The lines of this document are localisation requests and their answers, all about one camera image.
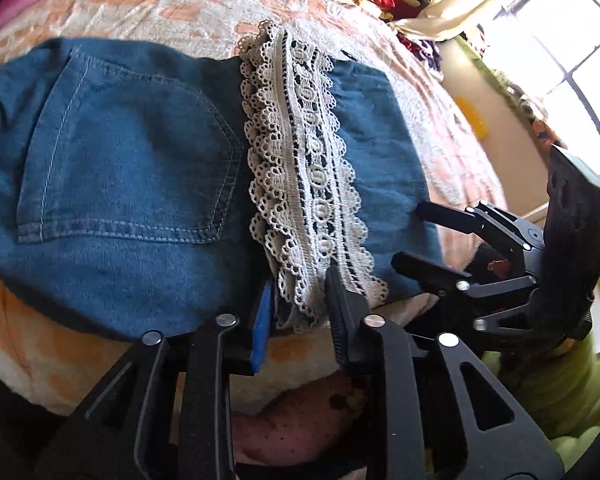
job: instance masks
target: bed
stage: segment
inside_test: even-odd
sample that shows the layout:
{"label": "bed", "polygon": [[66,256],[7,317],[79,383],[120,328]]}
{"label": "bed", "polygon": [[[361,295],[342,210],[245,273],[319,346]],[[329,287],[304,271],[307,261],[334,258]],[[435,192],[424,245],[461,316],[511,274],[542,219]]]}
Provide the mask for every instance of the bed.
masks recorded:
{"label": "bed", "polygon": [[[0,30],[0,63],[55,36],[163,43],[193,57],[235,56],[241,37],[273,20],[386,73],[410,130],[434,202],[506,207],[480,143],[451,97],[380,20],[349,0],[42,0]],[[475,237],[440,228],[445,263],[464,267]],[[381,307],[425,308],[429,298]],[[0,379],[30,402],[68,414],[128,344],[78,333],[19,301],[0,281]],[[288,388],[336,368],[328,328],[272,338],[256,378],[232,378],[234,408],[254,412]]]}

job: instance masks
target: green fabric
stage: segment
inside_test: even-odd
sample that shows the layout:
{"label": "green fabric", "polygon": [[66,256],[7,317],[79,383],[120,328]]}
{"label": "green fabric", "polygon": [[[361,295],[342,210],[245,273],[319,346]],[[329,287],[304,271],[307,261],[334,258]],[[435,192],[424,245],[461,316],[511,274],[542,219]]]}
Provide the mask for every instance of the green fabric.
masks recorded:
{"label": "green fabric", "polygon": [[[497,370],[497,358],[488,354],[487,366]],[[565,467],[571,467],[600,431],[600,359],[593,336],[535,365],[521,381],[505,373],[499,379],[552,439]]]}
{"label": "green fabric", "polygon": [[482,362],[493,375],[500,375],[500,352],[485,352],[482,354]]}
{"label": "green fabric", "polygon": [[594,426],[585,431],[580,437],[561,436],[554,438],[551,445],[560,455],[564,468],[568,471],[589,449],[594,439],[600,433],[600,426]]}

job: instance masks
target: window frame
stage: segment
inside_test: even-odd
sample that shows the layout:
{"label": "window frame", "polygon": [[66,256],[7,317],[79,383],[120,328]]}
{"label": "window frame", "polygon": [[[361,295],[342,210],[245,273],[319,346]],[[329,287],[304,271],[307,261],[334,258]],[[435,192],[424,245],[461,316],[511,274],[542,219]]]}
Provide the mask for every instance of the window frame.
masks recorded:
{"label": "window frame", "polygon": [[[525,25],[525,23],[521,22],[518,19],[518,12],[530,1],[531,0],[516,0],[510,6],[502,7],[500,9],[500,11],[493,17],[493,19],[496,20],[497,18],[504,17],[504,16],[509,16],[510,18],[513,18],[520,24],[521,27],[524,28],[524,30],[532,38],[534,38],[534,40],[536,40],[538,42],[538,45],[540,45],[540,47],[549,55],[549,57],[554,61],[554,63],[562,71],[562,80],[552,90],[555,90],[556,88],[558,88],[558,86],[560,86],[563,82],[567,82],[567,84],[569,84],[571,86],[571,89],[573,89],[573,91],[578,96],[578,99],[580,100],[582,105],[585,107],[585,110],[589,114],[589,117],[591,117],[591,120],[593,121],[593,123],[596,127],[596,130],[598,131],[598,135],[600,136],[600,119],[598,118],[598,115],[596,114],[595,110],[593,109],[593,106],[591,106],[591,103],[589,103],[589,100],[587,99],[586,95],[584,95],[584,92],[582,91],[582,89],[578,86],[576,81],[573,79],[573,73],[577,69],[579,69],[579,67],[581,67],[584,64],[584,62],[586,62],[591,56],[593,56],[600,49],[600,44],[597,45],[587,56],[585,56],[585,58],[583,60],[578,62],[576,64],[576,66],[574,66],[571,70],[566,70],[562,66],[562,64],[555,58],[554,54],[552,54],[551,51],[546,47],[546,45],[533,33],[533,31],[531,31]],[[600,8],[599,0],[592,0],[592,1]]]}

